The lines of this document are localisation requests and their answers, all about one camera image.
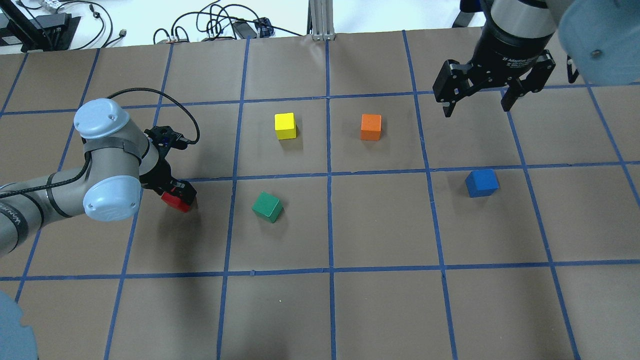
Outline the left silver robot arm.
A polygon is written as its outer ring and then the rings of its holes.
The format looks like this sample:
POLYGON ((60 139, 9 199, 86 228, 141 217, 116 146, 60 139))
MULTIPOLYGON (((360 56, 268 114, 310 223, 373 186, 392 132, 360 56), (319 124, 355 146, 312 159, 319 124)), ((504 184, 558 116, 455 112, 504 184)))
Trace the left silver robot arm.
POLYGON ((128 219, 140 209, 144 190, 184 213, 195 202, 196 189, 172 175, 166 157, 170 150, 195 145, 196 139, 170 126, 141 130, 114 96, 82 105, 73 126, 82 139, 82 166, 2 185, 2 255, 64 219, 79 215, 102 223, 128 219))

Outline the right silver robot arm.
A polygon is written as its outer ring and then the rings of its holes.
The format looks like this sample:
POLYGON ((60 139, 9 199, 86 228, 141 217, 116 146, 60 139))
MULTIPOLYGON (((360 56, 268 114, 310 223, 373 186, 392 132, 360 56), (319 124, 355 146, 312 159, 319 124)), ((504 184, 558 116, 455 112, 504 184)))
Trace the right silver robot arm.
POLYGON ((448 59, 433 84, 450 117, 478 91, 505 87, 509 112, 519 98, 542 91, 556 68, 547 44, 556 35, 566 53, 567 80, 628 85, 640 76, 640 3, 637 0, 462 0, 462 13, 486 19, 467 63, 448 59))

